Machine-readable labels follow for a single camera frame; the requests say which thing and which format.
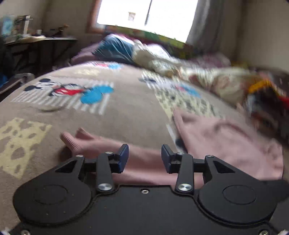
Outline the pink sweatshirt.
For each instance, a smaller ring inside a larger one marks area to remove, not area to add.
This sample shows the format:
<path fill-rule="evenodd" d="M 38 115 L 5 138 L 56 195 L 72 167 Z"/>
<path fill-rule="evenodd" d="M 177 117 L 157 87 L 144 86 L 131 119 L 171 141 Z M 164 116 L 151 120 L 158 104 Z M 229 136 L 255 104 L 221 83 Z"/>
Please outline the pink sweatshirt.
<path fill-rule="evenodd" d="M 194 158 L 215 155 L 259 180 L 282 177 L 281 145 L 274 140 L 262 140 L 251 127 L 178 109 L 173 111 L 173 119 L 177 137 Z M 74 155 L 89 159 L 106 151 L 114 152 L 129 142 L 125 170 L 113 175 L 117 184 L 175 185 L 177 176 L 166 173 L 160 153 L 161 145 L 171 140 L 166 122 L 165 113 L 159 109 L 109 111 L 98 120 L 79 118 L 76 134 L 64 132 L 60 138 Z"/>

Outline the Mickey Mouse bed blanket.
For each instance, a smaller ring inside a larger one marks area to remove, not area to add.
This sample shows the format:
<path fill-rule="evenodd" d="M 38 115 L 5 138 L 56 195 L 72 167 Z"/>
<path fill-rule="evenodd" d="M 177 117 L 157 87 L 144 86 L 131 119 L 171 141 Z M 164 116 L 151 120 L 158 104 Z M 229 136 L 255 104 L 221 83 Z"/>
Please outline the Mickey Mouse bed blanket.
<path fill-rule="evenodd" d="M 23 84 L 1 102 L 1 228 L 18 223 L 15 190 L 69 157 L 62 132 L 82 127 L 128 144 L 177 149 L 175 107 L 247 123 L 200 87 L 124 64 L 88 62 Z"/>

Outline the cream floral duvet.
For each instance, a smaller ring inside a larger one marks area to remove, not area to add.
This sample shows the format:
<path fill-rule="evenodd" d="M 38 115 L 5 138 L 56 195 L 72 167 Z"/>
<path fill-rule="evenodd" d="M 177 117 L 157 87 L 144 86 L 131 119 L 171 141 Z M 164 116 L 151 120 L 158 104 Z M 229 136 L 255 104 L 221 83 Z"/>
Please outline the cream floral duvet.
<path fill-rule="evenodd" d="M 137 65 L 161 76 L 179 78 L 202 87 L 233 106 L 243 103 L 249 87 L 262 80 L 255 72 L 232 66 L 221 53 L 181 60 L 169 55 L 158 44 L 147 45 L 136 40 L 132 59 Z"/>

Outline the folded dark brown garments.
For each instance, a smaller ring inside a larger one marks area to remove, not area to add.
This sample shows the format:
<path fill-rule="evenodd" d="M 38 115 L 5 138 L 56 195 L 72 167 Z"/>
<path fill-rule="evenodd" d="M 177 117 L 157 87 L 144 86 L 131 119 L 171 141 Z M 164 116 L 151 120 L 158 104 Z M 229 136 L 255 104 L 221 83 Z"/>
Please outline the folded dark brown garments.
<path fill-rule="evenodd" d="M 248 115 L 272 128 L 288 142 L 288 108 L 272 87 L 263 87 L 247 95 L 245 109 Z"/>

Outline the yellow garment on pile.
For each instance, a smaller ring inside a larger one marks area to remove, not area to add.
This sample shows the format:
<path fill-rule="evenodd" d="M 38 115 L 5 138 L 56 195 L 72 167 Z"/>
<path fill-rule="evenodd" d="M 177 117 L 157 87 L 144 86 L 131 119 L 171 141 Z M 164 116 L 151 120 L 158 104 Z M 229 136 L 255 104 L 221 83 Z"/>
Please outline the yellow garment on pile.
<path fill-rule="evenodd" d="M 248 89 L 247 89 L 247 93 L 251 94 L 251 93 L 255 93 L 261 89 L 264 88 L 268 88 L 268 87 L 273 87 L 271 81 L 269 81 L 268 79 L 265 80 L 261 80 L 253 85 L 251 85 Z"/>

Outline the colourful alphabet bed bumper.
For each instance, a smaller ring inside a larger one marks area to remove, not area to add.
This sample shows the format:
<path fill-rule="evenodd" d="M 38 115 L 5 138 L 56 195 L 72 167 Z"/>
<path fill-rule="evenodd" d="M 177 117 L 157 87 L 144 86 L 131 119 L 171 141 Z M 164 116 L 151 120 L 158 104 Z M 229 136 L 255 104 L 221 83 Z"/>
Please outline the colourful alphabet bed bumper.
<path fill-rule="evenodd" d="M 107 25 L 103 34 L 118 34 L 131 40 L 140 40 L 143 44 L 159 44 L 170 55 L 180 59 L 191 59 L 198 53 L 198 49 L 189 44 L 139 29 Z"/>

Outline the blue pillow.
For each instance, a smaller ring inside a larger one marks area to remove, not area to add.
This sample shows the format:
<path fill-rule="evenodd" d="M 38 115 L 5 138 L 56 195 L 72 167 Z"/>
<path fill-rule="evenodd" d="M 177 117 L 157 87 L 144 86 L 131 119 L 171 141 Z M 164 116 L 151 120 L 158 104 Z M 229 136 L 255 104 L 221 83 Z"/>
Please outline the blue pillow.
<path fill-rule="evenodd" d="M 109 34 L 101 40 L 93 55 L 102 61 L 135 65 L 132 58 L 134 44 L 124 36 Z"/>

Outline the dark side desk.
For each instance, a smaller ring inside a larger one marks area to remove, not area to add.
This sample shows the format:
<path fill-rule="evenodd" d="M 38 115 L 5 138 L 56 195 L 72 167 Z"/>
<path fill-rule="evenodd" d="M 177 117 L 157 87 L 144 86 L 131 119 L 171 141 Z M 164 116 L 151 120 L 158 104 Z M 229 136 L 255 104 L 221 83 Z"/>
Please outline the dark side desk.
<path fill-rule="evenodd" d="M 16 72 L 40 75 L 68 59 L 69 51 L 77 41 L 76 38 L 23 38 L 5 46 L 14 58 Z"/>

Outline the grey window curtain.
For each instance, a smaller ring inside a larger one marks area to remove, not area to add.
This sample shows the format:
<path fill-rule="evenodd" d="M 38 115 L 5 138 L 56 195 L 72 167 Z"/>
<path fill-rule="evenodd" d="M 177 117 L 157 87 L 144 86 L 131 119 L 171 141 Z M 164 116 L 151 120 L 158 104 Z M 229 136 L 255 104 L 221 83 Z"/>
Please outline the grey window curtain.
<path fill-rule="evenodd" d="M 220 52 L 233 58 L 242 1 L 198 1 L 186 44 L 196 53 Z"/>

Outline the blue packet on desk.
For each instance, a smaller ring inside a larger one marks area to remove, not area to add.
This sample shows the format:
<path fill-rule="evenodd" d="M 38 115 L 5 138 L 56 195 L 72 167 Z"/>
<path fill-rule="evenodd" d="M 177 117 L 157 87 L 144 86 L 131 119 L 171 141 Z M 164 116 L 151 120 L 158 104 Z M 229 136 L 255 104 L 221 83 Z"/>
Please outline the blue packet on desk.
<path fill-rule="evenodd" d="M 5 15 L 1 18 L 1 39 L 4 43 L 11 41 L 11 33 L 14 28 L 14 15 Z"/>

